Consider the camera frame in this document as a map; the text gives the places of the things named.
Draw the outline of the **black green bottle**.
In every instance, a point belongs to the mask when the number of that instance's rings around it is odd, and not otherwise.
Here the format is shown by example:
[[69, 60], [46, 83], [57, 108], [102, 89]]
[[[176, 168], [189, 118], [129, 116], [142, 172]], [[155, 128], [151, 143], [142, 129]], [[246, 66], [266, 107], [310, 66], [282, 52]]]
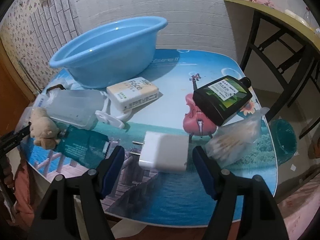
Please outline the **black green bottle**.
[[226, 75], [195, 90], [193, 101], [211, 122], [222, 126], [251, 100], [250, 87], [249, 78]]

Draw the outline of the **beige plush toy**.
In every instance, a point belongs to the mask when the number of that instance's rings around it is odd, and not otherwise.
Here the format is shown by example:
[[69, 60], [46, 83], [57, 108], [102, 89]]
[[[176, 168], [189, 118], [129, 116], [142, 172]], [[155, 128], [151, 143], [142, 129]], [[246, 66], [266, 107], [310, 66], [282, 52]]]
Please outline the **beige plush toy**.
[[45, 108], [36, 107], [30, 116], [30, 137], [34, 139], [34, 145], [45, 150], [53, 150], [60, 142], [58, 135], [60, 129], [48, 116]]

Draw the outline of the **bag of cotton swabs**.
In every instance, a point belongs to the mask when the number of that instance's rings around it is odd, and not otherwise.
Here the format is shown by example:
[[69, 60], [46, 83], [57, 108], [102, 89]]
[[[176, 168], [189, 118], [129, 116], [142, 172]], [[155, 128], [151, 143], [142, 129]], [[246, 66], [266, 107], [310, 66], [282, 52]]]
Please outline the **bag of cotton swabs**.
[[223, 168], [251, 153], [261, 134], [263, 116], [268, 111], [263, 107], [244, 120], [219, 127], [205, 145], [207, 156]]

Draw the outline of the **translucent plastic lidded box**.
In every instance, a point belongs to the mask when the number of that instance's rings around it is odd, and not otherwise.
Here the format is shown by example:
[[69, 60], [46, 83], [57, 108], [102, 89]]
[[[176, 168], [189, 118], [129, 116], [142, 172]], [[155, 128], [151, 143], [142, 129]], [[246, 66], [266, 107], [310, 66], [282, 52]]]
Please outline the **translucent plastic lidded box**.
[[97, 122], [96, 111], [103, 109], [106, 95], [95, 89], [49, 91], [44, 105], [49, 117], [56, 122], [80, 129], [92, 129]]

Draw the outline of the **wooden side table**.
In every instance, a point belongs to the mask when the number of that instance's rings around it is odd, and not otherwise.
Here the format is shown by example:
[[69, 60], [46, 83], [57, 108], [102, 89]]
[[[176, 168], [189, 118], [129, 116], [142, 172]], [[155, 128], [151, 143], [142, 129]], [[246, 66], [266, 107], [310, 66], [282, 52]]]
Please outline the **wooden side table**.
[[[283, 88], [280, 97], [266, 114], [267, 121], [271, 121], [285, 105], [291, 107], [308, 81], [319, 90], [319, 38], [312, 29], [266, 5], [246, 0], [224, 1], [253, 9], [251, 30], [240, 62], [241, 70], [246, 69], [251, 53], [255, 52]], [[261, 44], [256, 45], [262, 20], [274, 25], [278, 30]], [[291, 56], [278, 66], [264, 53], [267, 47], [276, 42], [291, 52]]]

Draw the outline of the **white power adapter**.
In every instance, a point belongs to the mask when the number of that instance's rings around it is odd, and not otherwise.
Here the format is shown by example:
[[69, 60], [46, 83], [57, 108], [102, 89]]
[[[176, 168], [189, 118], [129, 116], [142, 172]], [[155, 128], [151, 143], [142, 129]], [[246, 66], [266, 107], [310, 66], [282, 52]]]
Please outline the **white power adapter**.
[[187, 135], [167, 134], [147, 131], [143, 142], [138, 142], [140, 152], [138, 164], [144, 170], [166, 173], [182, 173], [187, 169], [189, 137]]

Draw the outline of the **pink cloth on shelf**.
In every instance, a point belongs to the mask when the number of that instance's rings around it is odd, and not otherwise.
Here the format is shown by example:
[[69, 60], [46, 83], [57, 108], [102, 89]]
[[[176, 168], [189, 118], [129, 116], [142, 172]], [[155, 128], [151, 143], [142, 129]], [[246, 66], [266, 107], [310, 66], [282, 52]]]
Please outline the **pink cloth on shelf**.
[[253, 3], [262, 4], [271, 8], [274, 7], [274, 4], [270, 0], [249, 0], [249, 1]]

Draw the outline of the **wooden door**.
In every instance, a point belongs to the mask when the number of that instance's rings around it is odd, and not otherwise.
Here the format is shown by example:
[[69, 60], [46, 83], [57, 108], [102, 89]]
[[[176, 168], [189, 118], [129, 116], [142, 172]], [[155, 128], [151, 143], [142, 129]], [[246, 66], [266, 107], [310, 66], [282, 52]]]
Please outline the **wooden door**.
[[13, 131], [24, 109], [35, 99], [1, 44], [0, 79], [1, 136]]

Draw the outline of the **teal foil packet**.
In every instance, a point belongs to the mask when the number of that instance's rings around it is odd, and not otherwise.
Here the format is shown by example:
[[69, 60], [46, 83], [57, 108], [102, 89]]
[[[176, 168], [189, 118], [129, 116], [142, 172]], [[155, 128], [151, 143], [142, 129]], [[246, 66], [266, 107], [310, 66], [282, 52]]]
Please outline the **teal foil packet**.
[[86, 168], [96, 168], [106, 158], [110, 144], [108, 136], [74, 126], [62, 130], [58, 139], [60, 142], [53, 151], [73, 159]]

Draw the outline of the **blue plastic basin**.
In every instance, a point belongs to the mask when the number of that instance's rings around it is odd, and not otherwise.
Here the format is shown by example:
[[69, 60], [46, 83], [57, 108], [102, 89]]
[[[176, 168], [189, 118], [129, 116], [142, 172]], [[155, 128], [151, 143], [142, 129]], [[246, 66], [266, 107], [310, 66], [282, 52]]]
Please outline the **blue plastic basin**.
[[86, 88], [129, 80], [151, 63], [157, 34], [167, 25], [166, 18], [142, 16], [99, 26], [62, 46], [49, 65], [67, 69]]

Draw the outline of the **green waste bin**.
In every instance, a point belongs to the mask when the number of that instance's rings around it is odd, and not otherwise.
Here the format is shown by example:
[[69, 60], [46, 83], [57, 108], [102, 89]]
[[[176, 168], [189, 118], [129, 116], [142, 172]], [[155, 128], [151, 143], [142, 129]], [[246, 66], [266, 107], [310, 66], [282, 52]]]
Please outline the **green waste bin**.
[[297, 138], [291, 124], [284, 119], [273, 120], [270, 131], [280, 166], [289, 161], [297, 151]]

